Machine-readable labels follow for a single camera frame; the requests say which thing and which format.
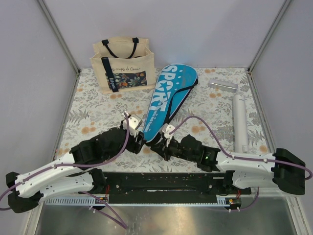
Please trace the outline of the blue sport racket cover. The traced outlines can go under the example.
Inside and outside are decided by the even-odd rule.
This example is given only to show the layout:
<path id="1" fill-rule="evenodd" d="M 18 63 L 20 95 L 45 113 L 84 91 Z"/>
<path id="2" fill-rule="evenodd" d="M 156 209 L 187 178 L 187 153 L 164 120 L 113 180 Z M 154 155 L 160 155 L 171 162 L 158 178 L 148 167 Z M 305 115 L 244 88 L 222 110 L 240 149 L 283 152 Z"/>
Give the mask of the blue sport racket cover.
<path id="1" fill-rule="evenodd" d="M 170 123 L 197 84 L 197 71 L 189 65 L 170 64 L 161 70 L 143 127 L 148 146 L 159 141 L 163 125 Z"/>

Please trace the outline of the white shuttlecock tube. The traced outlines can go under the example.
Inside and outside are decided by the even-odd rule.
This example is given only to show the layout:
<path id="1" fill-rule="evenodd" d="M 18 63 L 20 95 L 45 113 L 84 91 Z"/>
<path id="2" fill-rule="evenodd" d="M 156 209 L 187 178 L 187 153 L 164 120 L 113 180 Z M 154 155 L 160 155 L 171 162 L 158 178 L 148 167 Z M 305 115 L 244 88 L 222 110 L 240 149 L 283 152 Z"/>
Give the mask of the white shuttlecock tube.
<path id="1" fill-rule="evenodd" d="M 243 94 L 233 97 L 234 149 L 237 153 L 248 153 L 248 133 L 246 120 L 246 103 Z"/>

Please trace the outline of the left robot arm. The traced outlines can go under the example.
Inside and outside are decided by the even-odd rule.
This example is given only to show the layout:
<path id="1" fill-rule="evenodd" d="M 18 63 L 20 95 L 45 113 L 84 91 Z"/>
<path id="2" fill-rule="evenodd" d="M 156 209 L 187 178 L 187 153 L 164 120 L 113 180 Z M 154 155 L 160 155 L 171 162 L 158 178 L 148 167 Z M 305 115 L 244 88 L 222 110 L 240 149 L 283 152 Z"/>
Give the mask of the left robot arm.
<path id="1" fill-rule="evenodd" d="M 23 213 L 57 195 L 87 191 L 102 193 L 107 182 L 99 167 L 120 156 L 124 150 L 139 153 L 145 144 L 140 131 L 127 132 L 111 128 L 89 140 L 80 142 L 64 156 L 25 174 L 6 175 L 8 206 Z"/>

